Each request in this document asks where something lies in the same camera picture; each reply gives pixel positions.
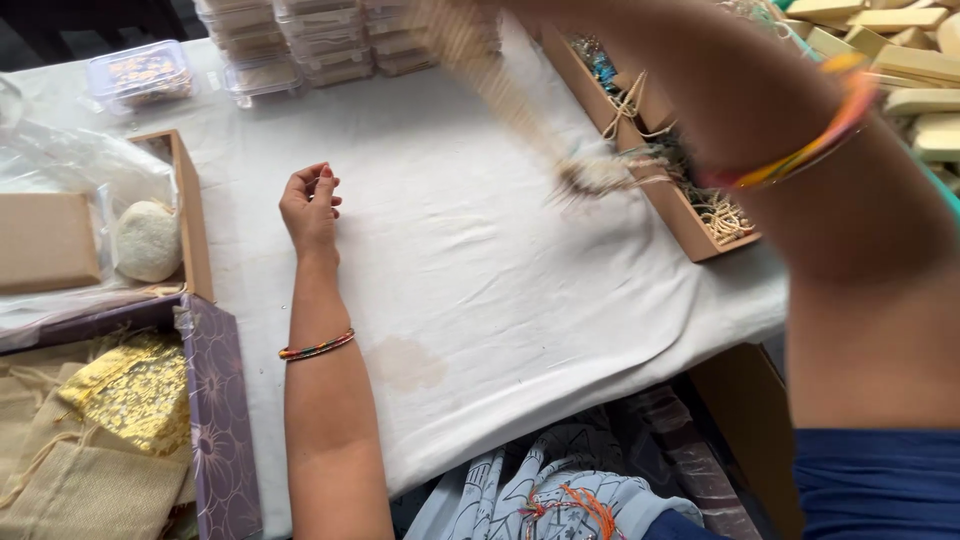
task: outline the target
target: purple box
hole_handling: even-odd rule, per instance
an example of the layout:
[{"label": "purple box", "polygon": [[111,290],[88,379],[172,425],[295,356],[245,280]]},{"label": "purple box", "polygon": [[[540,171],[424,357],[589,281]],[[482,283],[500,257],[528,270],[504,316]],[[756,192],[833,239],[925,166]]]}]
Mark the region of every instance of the purple box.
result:
[{"label": "purple box", "polygon": [[181,293],[45,327],[36,347],[148,327],[177,329],[183,337],[200,538],[247,538],[263,529],[263,519],[233,315]]}]

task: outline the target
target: hand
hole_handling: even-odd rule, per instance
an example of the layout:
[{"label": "hand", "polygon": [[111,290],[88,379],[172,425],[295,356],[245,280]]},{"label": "hand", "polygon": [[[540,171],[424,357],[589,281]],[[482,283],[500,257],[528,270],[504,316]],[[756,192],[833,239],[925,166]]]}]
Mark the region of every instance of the hand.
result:
[{"label": "hand", "polygon": [[334,228],[340,211],[334,207],[344,201],[333,196],[337,185],[340,179],[334,178],[326,162],[291,175],[280,198],[280,214],[294,242],[298,260],[319,258],[322,262],[332,262],[334,268],[340,264]]}]

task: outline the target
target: white tablecloth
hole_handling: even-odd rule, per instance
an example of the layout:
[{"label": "white tablecloth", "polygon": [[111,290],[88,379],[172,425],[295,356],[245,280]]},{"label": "white tablecloth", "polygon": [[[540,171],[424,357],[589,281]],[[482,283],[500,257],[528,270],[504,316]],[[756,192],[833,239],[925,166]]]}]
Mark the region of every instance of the white tablecloth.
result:
[{"label": "white tablecloth", "polygon": [[[526,36],[510,23],[504,34],[545,119],[599,140]],[[12,79],[34,120],[180,130],[203,185],[218,306],[239,322],[267,537],[290,532],[276,351],[295,259],[276,202],[306,165],[329,160],[343,179],[341,287],[392,495],[782,324],[784,274],[765,246],[695,265],[642,194],[548,203],[546,164],[440,69],[239,110],[206,75],[222,67],[216,48],[185,47],[202,94],[133,117],[78,100],[83,62]]]}]

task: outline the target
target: colorful bangle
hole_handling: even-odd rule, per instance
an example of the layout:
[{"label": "colorful bangle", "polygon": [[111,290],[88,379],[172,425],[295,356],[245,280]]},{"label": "colorful bangle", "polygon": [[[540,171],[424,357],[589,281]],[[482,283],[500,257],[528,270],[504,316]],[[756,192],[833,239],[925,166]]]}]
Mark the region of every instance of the colorful bangle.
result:
[{"label": "colorful bangle", "polygon": [[849,53],[821,64],[822,71],[841,75],[846,91],[843,105],[822,135],[786,158],[753,172],[705,173],[701,175],[702,183],[710,187],[750,187],[773,183],[797,172],[847,140],[848,135],[860,129],[860,121],[870,110],[876,96],[876,81],[870,77],[865,60],[863,55]]},{"label": "colorful bangle", "polygon": [[325,341],[320,345],[314,345],[313,347],[307,347],[306,349],[300,349],[299,351],[291,351],[289,347],[283,349],[279,353],[280,359],[286,362],[291,362],[294,360],[303,360],[306,358],[312,358],[313,356],[319,356],[323,353],[329,353],[330,351],[348,344],[355,335],[353,329],[347,331],[347,333],[337,337],[336,339],[331,339]]}]

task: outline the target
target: bangle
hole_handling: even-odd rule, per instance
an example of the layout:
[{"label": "bangle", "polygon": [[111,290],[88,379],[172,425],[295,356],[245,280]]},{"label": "bangle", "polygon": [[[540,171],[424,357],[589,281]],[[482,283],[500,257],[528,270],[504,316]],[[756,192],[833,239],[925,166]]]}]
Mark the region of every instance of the bangle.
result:
[{"label": "bangle", "polygon": [[812,161],[832,152],[861,129],[860,121],[870,109],[876,96],[876,82],[869,76],[865,57],[849,53],[821,64],[826,73],[838,73],[846,92],[844,103],[822,135],[793,154],[748,173],[715,172],[702,175],[703,183],[711,187],[750,187],[771,184],[805,168]]},{"label": "bangle", "polygon": [[292,362],[294,360],[303,360],[306,358],[312,358],[313,356],[320,356],[323,353],[329,353],[338,347],[348,344],[353,339],[354,335],[355,332],[353,329],[349,329],[347,333],[341,335],[340,337],[325,341],[320,345],[314,345],[313,347],[307,347],[306,349],[300,349],[299,351],[291,351],[290,348],[287,347],[277,353],[277,355],[280,356],[280,359],[285,362]]}]

